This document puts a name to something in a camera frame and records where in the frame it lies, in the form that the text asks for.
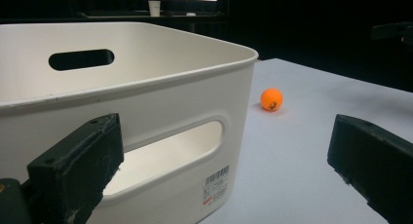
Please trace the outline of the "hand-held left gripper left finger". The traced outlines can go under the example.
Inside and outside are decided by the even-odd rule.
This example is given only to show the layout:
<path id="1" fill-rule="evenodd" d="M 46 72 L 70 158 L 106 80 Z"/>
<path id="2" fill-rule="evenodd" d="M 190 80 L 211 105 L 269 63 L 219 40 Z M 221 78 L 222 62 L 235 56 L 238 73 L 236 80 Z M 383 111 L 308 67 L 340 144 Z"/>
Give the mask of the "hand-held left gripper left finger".
<path id="1" fill-rule="evenodd" d="M 86 224 L 124 161 L 120 116 L 87 121 L 27 166 L 36 224 Z"/>

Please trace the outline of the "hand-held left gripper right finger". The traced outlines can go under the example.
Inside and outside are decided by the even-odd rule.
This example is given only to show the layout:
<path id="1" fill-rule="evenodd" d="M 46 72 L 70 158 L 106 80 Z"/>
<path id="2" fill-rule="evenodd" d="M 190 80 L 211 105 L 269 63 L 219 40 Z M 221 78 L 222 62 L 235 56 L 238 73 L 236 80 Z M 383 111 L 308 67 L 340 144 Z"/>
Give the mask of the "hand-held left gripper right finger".
<path id="1" fill-rule="evenodd" d="M 327 162 L 390 224 L 413 224 L 413 143 L 338 114 Z"/>

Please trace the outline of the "white plastic storage bin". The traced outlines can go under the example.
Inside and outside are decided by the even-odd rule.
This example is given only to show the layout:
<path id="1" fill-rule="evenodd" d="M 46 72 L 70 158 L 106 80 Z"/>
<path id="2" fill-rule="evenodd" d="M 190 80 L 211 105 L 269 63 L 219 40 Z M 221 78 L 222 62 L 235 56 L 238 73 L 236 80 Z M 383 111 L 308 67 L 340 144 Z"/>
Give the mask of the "white plastic storage bin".
<path id="1" fill-rule="evenodd" d="M 229 198 L 253 49 L 142 22 L 0 25 L 0 175 L 118 113 L 125 159 L 90 224 L 197 224 Z"/>

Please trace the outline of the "orange ping pong ball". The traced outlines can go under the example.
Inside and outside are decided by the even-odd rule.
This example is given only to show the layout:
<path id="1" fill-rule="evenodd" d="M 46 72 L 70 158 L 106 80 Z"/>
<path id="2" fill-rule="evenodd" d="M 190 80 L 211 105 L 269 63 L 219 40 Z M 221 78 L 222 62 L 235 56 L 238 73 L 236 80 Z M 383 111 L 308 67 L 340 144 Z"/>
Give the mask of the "orange ping pong ball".
<path id="1" fill-rule="evenodd" d="M 274 88 L 265 90 L 260 96 L 261 107 L 270 112 L 279 110 L 282 106 L 282 103 L 282 92 Z"/>

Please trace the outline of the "dark desk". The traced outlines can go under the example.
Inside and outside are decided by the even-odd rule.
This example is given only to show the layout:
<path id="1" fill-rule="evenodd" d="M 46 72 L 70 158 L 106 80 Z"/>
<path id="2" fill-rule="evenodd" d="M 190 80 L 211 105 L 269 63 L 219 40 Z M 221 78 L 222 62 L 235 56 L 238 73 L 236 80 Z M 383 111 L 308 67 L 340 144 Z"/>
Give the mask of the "dark desk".
<path id="1" fill-rule="evenodd" d="M 166 26 L 174 29 L 180 29 L 193 33 L 210 33 L 210 31 L 226 31 L 228 28 L 229 17 L 222 13 L 182 13 L 161 11 L 159 17 L 147 15 L 129 15 L 129 16 L 100 16 L 97 12 L 91 14 L 78 13 L 73 18 L 57 19 L 0 19 L 1 24 L 18 24 L 18 23 L 73 23 L 73 22 L 145 22 L 155 25 Z"/>

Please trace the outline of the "white paper cup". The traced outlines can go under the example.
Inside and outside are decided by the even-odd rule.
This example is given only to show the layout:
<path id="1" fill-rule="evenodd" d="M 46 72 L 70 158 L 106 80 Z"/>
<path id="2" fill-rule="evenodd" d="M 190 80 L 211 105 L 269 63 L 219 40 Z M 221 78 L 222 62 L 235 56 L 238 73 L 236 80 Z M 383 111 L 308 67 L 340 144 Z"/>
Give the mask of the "white paper cup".
<path id="1" fill-rule="evenodd" d="M 161 15 L 161 2 L 150 0 L 148 2 L 149 12 L 151 17 L 159 17 Z"/>

